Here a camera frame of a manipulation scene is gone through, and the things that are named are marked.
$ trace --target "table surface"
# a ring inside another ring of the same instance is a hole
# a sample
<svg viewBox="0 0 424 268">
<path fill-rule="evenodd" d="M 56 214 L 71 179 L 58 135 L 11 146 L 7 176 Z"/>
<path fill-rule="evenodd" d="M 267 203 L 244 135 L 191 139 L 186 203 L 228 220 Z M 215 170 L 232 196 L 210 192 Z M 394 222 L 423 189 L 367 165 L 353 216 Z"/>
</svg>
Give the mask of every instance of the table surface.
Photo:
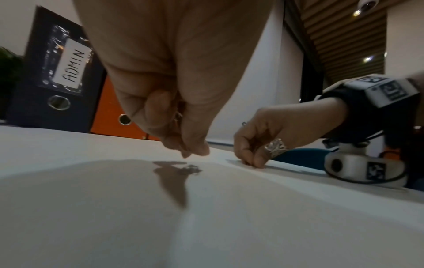
<svg viewBox="0 0 424 268">
<path fill-rule="evenodd" d="M 422 267 L 424 195 L 0 126 L 0 267 Z"/>
</svg>

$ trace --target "silver ring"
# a ring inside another ring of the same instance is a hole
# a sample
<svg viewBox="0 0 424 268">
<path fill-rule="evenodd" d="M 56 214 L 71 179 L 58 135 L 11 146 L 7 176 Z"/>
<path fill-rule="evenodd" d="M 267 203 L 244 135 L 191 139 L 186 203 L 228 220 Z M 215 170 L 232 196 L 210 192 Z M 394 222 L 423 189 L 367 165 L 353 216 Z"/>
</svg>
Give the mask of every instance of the silver ring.
<svg viewBox="0 0 424 268">
<path fill-rule="evenodd" d="M 265 150 L 269 154 L 270 159 L 279 156 L 288 151 L 284 142 L 281 139 L 276 139 L 265 145 Z"/>
</svg>

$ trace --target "security camera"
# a ring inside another ring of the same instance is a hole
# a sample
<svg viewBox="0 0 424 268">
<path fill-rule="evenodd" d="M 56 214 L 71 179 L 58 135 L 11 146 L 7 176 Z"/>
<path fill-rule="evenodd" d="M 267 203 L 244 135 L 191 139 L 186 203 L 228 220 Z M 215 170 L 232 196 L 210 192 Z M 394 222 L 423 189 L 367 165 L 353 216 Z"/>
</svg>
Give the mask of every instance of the security camera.
<svg viewBox="0 0 424 268">
<path fill-rule="evenodd" d="M 360 0 L 358 3 L 358 9 L 353 13 L 354 16 L 359 16 L 360 14 L 364 14 L 371 9 L 373 9 L 379 0 Z"/>
</svg>

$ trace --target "wooden slat ceiling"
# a ring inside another ring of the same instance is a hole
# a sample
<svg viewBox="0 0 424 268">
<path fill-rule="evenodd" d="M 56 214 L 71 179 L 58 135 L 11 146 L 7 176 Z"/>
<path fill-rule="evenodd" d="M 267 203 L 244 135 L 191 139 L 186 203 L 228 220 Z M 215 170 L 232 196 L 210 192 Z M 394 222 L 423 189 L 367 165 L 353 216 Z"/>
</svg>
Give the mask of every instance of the wooden slat ceiling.
<svg viewBox="0 0 424 268">
<path fill-rule="evenodd" d="M 406 0 L 380 0 L 354 17 L 359 0 L 300 0 L 299 9 L 330 83 L 384 73 L 387 8 Z M 364 58 L 373 59 L 364 63 Z"/>
</svg>

